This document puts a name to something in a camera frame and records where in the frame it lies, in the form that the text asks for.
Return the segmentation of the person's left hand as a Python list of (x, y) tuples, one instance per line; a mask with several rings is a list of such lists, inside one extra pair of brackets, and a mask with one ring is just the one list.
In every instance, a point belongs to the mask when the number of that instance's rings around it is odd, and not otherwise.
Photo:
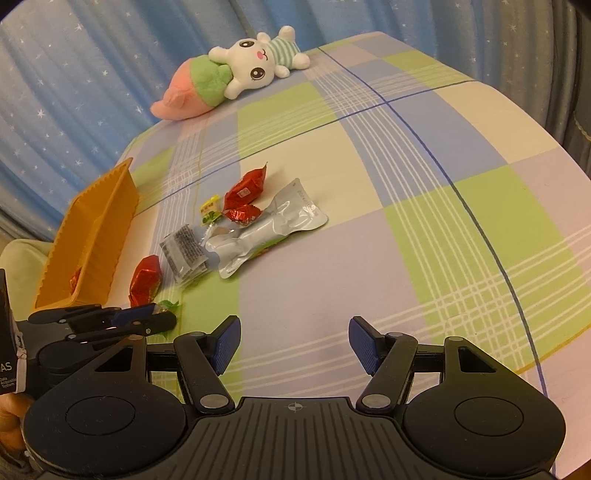
[(11, 456), (18, 457), (25, 450), (21, 423), (34, 400), (25, 393), (0, 396), (1, 446)]

